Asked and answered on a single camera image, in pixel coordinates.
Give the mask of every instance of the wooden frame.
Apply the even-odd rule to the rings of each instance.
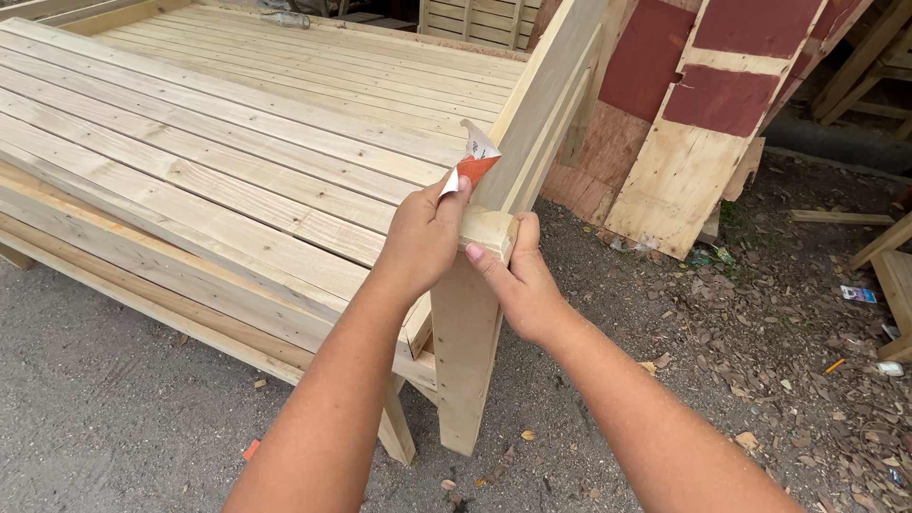
[[[504,49],[319,17],[295,31],[202,1],[46,18],[69,33],[0,23],[0,255],[49,264],[289,382],[367,275],[396,205],[462,157],[462,118],[503,157],[460,248],[509,262],[512,213],[531,207],[571,127],[585,132],[575,113],[595,101],[616,22],[607,0],[565,0],[525,55],[509,48],[534,0],[511,6]],[[441,441],[472,453],[501,321],[459,253],[399,335],[379,433],[390,455],[414,454],[405,380],[438,405]]]

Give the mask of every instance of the red paint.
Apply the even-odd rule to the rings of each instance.
[[[821,0],[708,0],[693,46],[791,58]]]
[[[774,75],[757,75],[687,65],[662,118],[750,137],[779,85]]]
[[[662,105],[696,15],[660,0],[640,0],[608,62],[598,98],[652,122]]]

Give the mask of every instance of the wooden post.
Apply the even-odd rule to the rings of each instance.
[[[405,420],[402,403],[399,401],[399,390],[404,382],[405,378],[394,374],[387,384],[378,436],[389,457],[409,466],[415,455],[415,442],[411,439],[409,423]]]
[[[624,12],[627,11],[627,5],[630,0],[614,0],[608,3],[608,8],[602,15],[602,41],[601,48],[593,66],[593,73],[589,76],[589,84],[586,86],[586,95],[583,97],[576,110],[576,115],[567,129],[564,137],[564,148],[561,150],[560,163],[567,167],[576,167],[579,160],[579,154],[583,150],[583,141],[586,140],[586,132],[589,129],[589,122],[592,121],[592,114],[596,109],[596,100],[598,92],[602,89],[602,82],[605,80],[605,71],[608,68],[608,61],[615,53],[617,41],[624,31],[622,23],[624,22]]]
[[[518,227],[512,215],[470,205],[462,218],[461,250],[475,242],[507,263]],[[430,291],[430,308],[440,442],[460,454],[472,455],[503,315],[497,297],[462,251]]]
[[[32,260],[28,256],[19,253],[12,247],[3,243],[0,243],[0,257],[3,257],[4,260],[24,271],[35,264],[35,260]]]

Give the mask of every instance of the wooden board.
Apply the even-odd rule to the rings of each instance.
[[[912,334],[912,255],[887,250],[871,258],[899,332]]]
[[[489,133],[503,156],[479,182],[473,203],[492,210],[512,207],[505,202],[523,169],[527,169],[527,159],[539,135],[549,120],[554,119],[560,92],[582,71],[581,58],[585,68],[592,52],[599,47],[597,32],[606,5],[602,0],[571,0],[558,8],[519,85]]]
[[[838,223],[842,225],[894,225],[896,223],[889,215],[820,212],[817,210],[790,210],[789,217],[793,221],[805,223]]]
[[[342,137],[350,141],[361,141],[377,148],[376,150],[362,148],[356,151],[356,154],[364,151],[365,153],[360,156],[369,156],[371,161],[375,161],[380,154],[386,154],[386,152],[401,152],[400,155],[407,154],[427,162],[434,162],[437,165],[431,164],[430,167],[427,167],[414,162],[413,158],[397,164],[407,167],[415,165],[424,167],[434,177],[433,179],[429,177],[431,180],[429,183],[436,181],[453,162],[457,162],[464,154],[464,147],[457,145],[453,138],[447,136],[435,138],[432,134],[419,133],[406,126],[391,124],[384,126],[378,124],[376,120],[368,121],[359,119],[357,116],[340,116],[337,110],[316,103],[291,101],[225,80],[214,79],[187,69],[169,66],[117,50],[88,38],[74,37],[52,27],[6,20],[0,24],[0,29],[3,32],[29,37],[44,45],[66,50],[72,55],[97,58],[103,63],[119,67],[121,70],[141,68],[143,77],[142,81],[137,83],[137,89],[149,86],[176,87],[188,100],[189,97],[194,98],[189,100],[192,105],[203,100],[211,102],[218,99],[220,104],[222,104],[221,101],[229,101],[232,105],[227,111],[225,111],[226,107],[221,107],[216,109],[216,112],[222,115],[243,113],[243,115],[232,118],[231,121],[245,126],[257,126],[264,133],[282,134],[281,137],[278,137],[279,139],[310,141],[312,138],[320,136],[321,139],[329,137],[339,141],[336,137]],[[295,122],[294,131],[291,126],[283,127],[289,120]],[[318,129],[323,134],[305,133],[306,128],[302,125]],[[389,157],[394,160],[401,158],[393,155],[389,155]]]
[[[638,242],[654,240],[659,251],[672,257],[686,256],[798,58],[825,2],[806,0],[806,4],[800,11],[805,16],[799,16],[802,21],[797,25],[791,18],[787,22],[776,21],[788,17],[785,11],[778,17],[764,14],[763,19],[778,27],[775,30],[798,31],[799,35],[795,37],[790,32],[788,39],[796,42],[790,57],[784,60],[788,65],[777,68],[773,64],[782,64],[781,49],[770,49],[762,43],[763,31],[772,28],[760,32],[755,32],[756,27],[745,28],[738,36],[743,38],[729,43],[724,42],[726,36],[717,34],[724,27],[709,25],[706,28],[711,34],[700,35],[704,16],[731,19],[730,25],[735,27],[751,26],[754,7],[739,10],[731,0],[704,2],[679,62],[678,72],[685,73],[684,79],[669,86],[605,228]],[[789,13],[794,10],[785,3],[776,5]],[[695,39],[701,41],[701,47],[694,45]],[[725,49],[728,44],[734,48],[757,48],[757,53],[736,54]],[[764,74],[773,69],[778,73]]]

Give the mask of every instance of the stacked lumber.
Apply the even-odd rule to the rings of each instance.
[[[737,198],[756,170],[758,128],[867,4],[631,0],[592,122],[565,141],[542,196],[683,257],[723,191]]]

